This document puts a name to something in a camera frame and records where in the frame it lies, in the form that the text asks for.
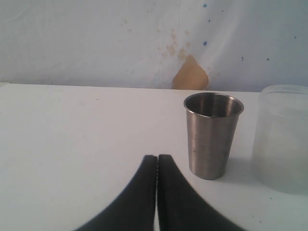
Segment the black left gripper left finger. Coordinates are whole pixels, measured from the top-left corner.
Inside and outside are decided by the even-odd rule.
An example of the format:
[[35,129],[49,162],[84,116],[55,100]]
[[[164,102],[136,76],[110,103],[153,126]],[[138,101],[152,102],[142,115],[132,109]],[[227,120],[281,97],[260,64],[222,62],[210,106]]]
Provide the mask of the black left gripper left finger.
[[102,212],[79,231],[153,231],[158,158],[146,155],[135,175]]

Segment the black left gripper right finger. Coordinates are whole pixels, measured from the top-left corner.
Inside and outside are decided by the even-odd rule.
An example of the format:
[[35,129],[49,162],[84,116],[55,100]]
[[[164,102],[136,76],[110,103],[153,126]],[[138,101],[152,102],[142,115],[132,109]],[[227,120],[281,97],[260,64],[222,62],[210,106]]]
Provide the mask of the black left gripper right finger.
[[167,154],[158,157],[157,209],[161,231],[243,230],[203,200]]

